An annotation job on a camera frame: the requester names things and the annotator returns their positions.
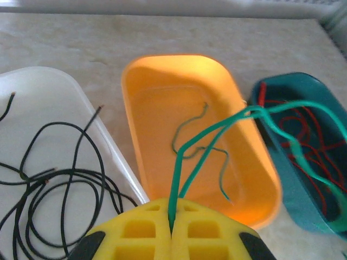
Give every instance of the countertop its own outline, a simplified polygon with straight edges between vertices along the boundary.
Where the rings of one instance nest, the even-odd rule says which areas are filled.
[[[137,165],[120,87],[124,67],[143,55],[211,56],[232,73],[247,99],[260,78],[289,72],[323,81],[345,106],[347,63],[314,20],[0,14],[0,73],[28,66],[77,80],[125,159]],[[278,260],[343,260],[347,242],[296,226],[282,206],[259,234]]]

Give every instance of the orange plastic container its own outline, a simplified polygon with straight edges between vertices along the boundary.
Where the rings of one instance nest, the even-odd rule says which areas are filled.
[[[200,55],[139,58],[123,72],[122,88],[140,181],[150,199],[169,196],[176,159],[171,142],[182,122],[200,115],[205,102],[209,105],[203,118],[183,127],[178,148],[203,129],[245,107],[226,68]],[[213,136],[208,135],[197,145],[206,146]],[[233,203],[219,189],[225,154],[217,151],[211,152],[186,198],[252,228],[269,223],[278,212],[282,190],[254,121],[238,122],[215,147],[230,156],[223,187]],[[199,157],[184,160],[181,185]]]

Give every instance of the rectangular hole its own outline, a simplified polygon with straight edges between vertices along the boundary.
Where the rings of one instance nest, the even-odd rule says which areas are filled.
[[[190,246],[190,260],[231,260],[226,246]]]
[[[126,223],[123,238],[155,238],[156,225],[150,220],[130,220]]]
[[[220,229],[214,221],[194,221],[188,225],[189,238],[219,238]]]
[[[119,246],[115,252],[115,260],[154,260],[154,256],[154,246]]]

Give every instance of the black wire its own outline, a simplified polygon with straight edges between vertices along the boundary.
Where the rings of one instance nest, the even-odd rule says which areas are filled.
[[[7,116],[10,108],[11,108],[11,104],[12,104],[12,101],[13,101],[13,98],[15,97],[16,93],[15,92],[12,92],[11,96],[10,96],[10,99],[7,103],[7,106],[6,106],[6,109],[5,109],[5,112],[2,114],[2,116],[0,116],[0,122],[5,118],[5,116]]]
[[[7,108],[4,112],[4,114],[0,117],[0,121],[3,120],[6,115],[8,114],[12,101],[14,99],[15,93],[11,94],[11,97],[8,101]],[[116,211],[117,214],[121,214],[124,212],[123,208],[123,200],[122,198],[128,199],[134,206],[137,206],[137,203],[128,195],[123,194],[119,191],[117,185],[115,182],[106,176],[105,174],[105,168],[104,168],[104,163],[101,157],[101,154],[96,146],[96,144],[93,142],[91,137],[86,133],[86,131],[89,129],[90,125],[92,122],[95,120],[97,115],[99,114],[101,110],[101,107],[99,107],[92,118],[89,120],[88,124],[84,129],[80,128],[77,125],[74,125],[72,123],[67,123],[67,122],[51,122],[48,123],[44,126],[42,126],[38,132],[35,134],[33,137],[32,141],[30,142],[22,160],[20,163],[20,167],[16,168],[15,166],[11,166],[8,164],[5,164],[3,162],[0,162],[0,167],[4,167],[9,169],[10,171],[13,171],[17,173],[22,181],[18,182],[9,182],[9,181],[1,181],[0,180],[0,185],[6,185],[6,186],[18,186],[18,185],[26,185],[26,190],[21,196],[20,200],[11,208],[11,210],[4,216],[4,218],[0,221],[0,231],[4,225],[4,223],[9,219],[9,217],[15,212],[15,224],[14,224],[14,229],[13,229],[13,235],[12,235],[12,254],[14,257],[14,260],[18,259],[18,245],[19,248],[22,250],[22,252],[26,255],[26,257],[29,260],[35,260],[35,257],[39,257],[42,259],[46,260],[63,260],[68,257],[69,254],[69,248],[82,239],[86,233],[94,226],[97,217],[99,215],[99,212],[101,210],[103,198],[104,198],[104,193],[107,191],[111,197],[111,201],[113,204],[113,207]],[[56,125],[63,125],[63,126],[68,126],[68,127],[73,127],[77,131],[80,132],[79,139],[77,141],[76,147],[75,147],[75,152],[74,152],[74,158],[73,158],[73,164],[72,168],[66,168],[66,169],[60,169],[57,170],[55,168],[51,168],[48,170],[45,170],[43,172],[37,173],[31,177],[27,176],[24,173],[24,167],[25,167],[25,162],[27,161],[30,151],[32,150],[35,141],[37,138],[40,136],[43,130],[45,130],[47,127],[50,126],[56,126]],[[95,154],[98,157],[99,161],[99,167],[100,167],[100,172],[97,171],[92,171],[92,170],[86,170],[86,169],[81,169],[81,168],[76,168],[76,162],[78,158],[78,152],[80,148],[80,144],[83,138],[86,138],[87,141],[92,145]],[[52,180],[55,177],[58,176],[67,176],[69,177],[68,181],[63,181],[58,184],[55,184],[51,187],[48,188],[48,184],[50,180]],[[86,184],[90,186],[94,192],[95,196],[95,208],[94,208],[94,213],[92,216],[92,219],[87,227],[87,229],[82,233],[81,236],[79,236],[77,239],[75,239],[72,242],[67,243],[66,238],[65,238],[65,207],[66,207],[66,200],[68,197],[68,192],[71,184],[75,183],[80,183],[80,184]],[[39,232],[37,231],[33,218],[36,213],[37,207],[39,204],[44,200],[44,198],[52,191],[55,189],[66,186],[65,188],[65,193],[64,193],[64,198],[62,202],[62,208],[61,208],[61,221],[60,221],[60,232],[61,232],[61,244],[56,244],[48,241],[45,239]],[[99,191],[97,189],[97,186],[101,187],[101,191],[99,194]],[[25,224],[25,243],[24,240],[22,239],[21,233],[20,233],[20,222],[21,222],[21,217],[23,214],[24,207],[28,201],[28,197],[34,194],[33,198],[31,198],[29,207],[28,207],[28,218],[27,222]],[[57,248],[57,249],[63,249],[64,254],[60,257],[57,258],[51,258],[50,256],[45,256],[43,253],[39,252],[38,249],[34,247],[30,240],[30,233],[32,234],[39,240],[41,241],[44,245],[50,246],[52,248]],[[5,259],[4,256],[0,252],[0,260]]]

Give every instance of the white plastic container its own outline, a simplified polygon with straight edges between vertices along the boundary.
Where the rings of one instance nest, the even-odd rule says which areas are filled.
[[[16,92],[16,95],[10,112],[0,122],[0,161],[17,168],[32,138],[43,125],[53,121],[65,121],[84,128],[95,112],[78,83],[66,73],[52,68],[29,67],[0,75],[0,114],[5,111],[12,92]],[[106,175],[115,181],[121,192],[131,196],[138,204],[147,202],[147,195],[99,118],[93,122],[87,133],[101,153]],[[29,154],[25,173],[30,176],[51,167],[71,168],[79,135],[78,131],[66,126],[51,126],[45,129]],[[85,138],[79,151],[77,167],[100,171],[95,152]],[[67,179],[68,177],[54,178],[49,185]],[[0,180],[21,181],[18,174],[2,167]],[[25,186],[0,185],[0,219],[18,202],[24,190]],[[34,223],[39,233],[55,243],[61,243],[60,211],[64,190],[62,187],[47,196],[34,215]],[[127,199],[123,199],[123,202],[125,210],[133,207]],[[85,231],[94,207],[93,191],[87,185],[74,184],[70,189],[66,207],[67,241],[74,240]],[[110,197],[105,193],[96,224],[116,215]],[[7,259],[13,258],[13,224],[14,215],[0,232],[0,251]],[[25,226],[21,227],[24,238]],[[36,239],[33,239],[33,243],[42,253],[52,258],[62,255],[61,251],[48,248]]]

